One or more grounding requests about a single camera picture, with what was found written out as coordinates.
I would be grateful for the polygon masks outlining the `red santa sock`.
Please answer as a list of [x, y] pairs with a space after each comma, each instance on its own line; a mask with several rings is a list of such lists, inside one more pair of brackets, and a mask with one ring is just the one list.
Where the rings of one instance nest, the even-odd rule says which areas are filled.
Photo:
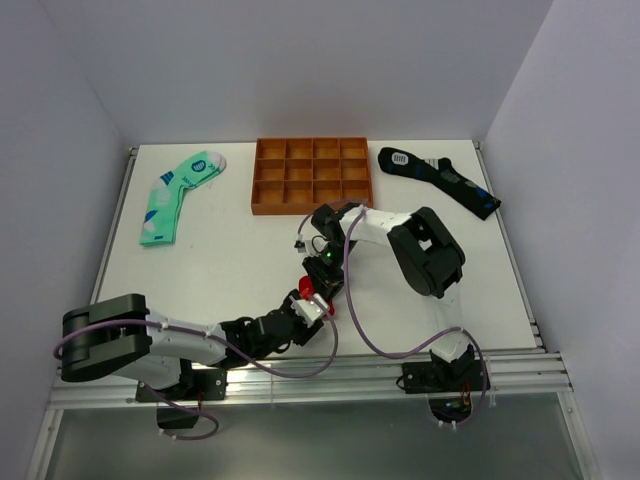
[[326, 311], [329, 317], [332, 317], [335, 314], [335, 308], [332, 301], [326, 300], [324, 297], [321, 297], [319, 294], [316, 293], [315, 288], [312, 284], [312, 280], [309, 275], [305, 275], [300, 278], [298, 282], [298, 290], [299, 290], [300, 296], [304, 300], [311, 302], [314, 299], [316, 300], [320, 299], [322, 310]]

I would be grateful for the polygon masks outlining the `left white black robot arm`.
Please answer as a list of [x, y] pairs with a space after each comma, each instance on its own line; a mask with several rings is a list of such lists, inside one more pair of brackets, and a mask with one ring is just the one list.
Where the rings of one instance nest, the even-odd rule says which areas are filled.
[[333, 306], [318, 294], [287, 294], [279, 308], [208, 326], [151, 309], [127, 294], [67, 312], [54, 349], [65, 382], [115, 375], [183, 399], [195, 386], [194, 365], [224, 370], [303, 346], [323, 327]]

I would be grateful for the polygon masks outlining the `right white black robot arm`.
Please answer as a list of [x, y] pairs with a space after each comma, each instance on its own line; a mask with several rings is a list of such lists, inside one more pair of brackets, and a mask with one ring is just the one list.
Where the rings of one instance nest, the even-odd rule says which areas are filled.
[[[320, 252], [303, 260], [315, 292], [326, 301], [345, 293], [355, 329], [373, 352], [404, 359], [428, 349], [435, 383], [446, 390], [457, 388], [480, 348], [459, 326], [459, 287], [466, 257], [435, 211], [422, 207], [413, 213], [395, 213], [348, 202], [339, 209], [323, 204], [303, 221], [325, 239]], [[350, 254], [359, 242], [391, 249], [408, 285], [434, 311], [438, 332], [429, 340], [404, 353], [386, 353], [366, 336], [353, 305], [349, 277]]]

